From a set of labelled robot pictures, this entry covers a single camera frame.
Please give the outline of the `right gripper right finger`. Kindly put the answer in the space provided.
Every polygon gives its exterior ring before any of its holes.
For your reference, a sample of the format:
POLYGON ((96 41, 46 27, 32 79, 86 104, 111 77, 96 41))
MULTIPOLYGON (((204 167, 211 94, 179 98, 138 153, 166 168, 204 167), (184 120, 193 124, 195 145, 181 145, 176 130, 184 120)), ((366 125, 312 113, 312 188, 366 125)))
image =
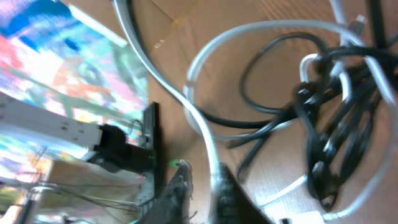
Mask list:
POLYGON ((214 223, 273 224, 245 193, 225 163, 219 163, 214 194, 214 223))

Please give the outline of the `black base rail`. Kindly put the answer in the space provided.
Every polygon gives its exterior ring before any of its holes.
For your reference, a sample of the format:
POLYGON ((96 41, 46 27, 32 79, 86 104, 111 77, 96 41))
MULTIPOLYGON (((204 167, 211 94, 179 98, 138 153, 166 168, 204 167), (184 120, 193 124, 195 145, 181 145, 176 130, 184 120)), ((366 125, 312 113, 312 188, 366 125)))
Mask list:
POLYGON ((140 189, 139 205, 144 205, 156 199, 164 185, 162 172, 162 150, 160 130, 160 105, 151 103, 143 112, 139 146, 149 152, 145 165, 150 165, 150 171, 144 172, 145 182, 140 189))

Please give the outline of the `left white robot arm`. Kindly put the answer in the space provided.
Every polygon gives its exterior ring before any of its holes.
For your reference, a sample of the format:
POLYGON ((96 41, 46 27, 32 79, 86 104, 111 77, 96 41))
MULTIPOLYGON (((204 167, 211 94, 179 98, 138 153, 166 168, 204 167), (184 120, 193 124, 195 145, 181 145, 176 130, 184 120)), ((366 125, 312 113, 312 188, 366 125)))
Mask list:
POLYGON ((127 142, 117 126, 67 118, 1 93, 1 134, 65 150, 73 157, 96 164, 110 173, 155 169, 153 149, 127 142))

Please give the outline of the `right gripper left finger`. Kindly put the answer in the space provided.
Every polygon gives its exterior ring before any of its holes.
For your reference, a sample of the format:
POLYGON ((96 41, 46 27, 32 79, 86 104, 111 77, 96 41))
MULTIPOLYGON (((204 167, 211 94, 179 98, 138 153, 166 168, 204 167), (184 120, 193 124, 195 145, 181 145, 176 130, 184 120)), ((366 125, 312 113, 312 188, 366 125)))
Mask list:
POLYGON ((178 169, 156 203, 137 224, 190 223, 189 207, 193 193, 192 167, 186 160, 177 161, 178 169))

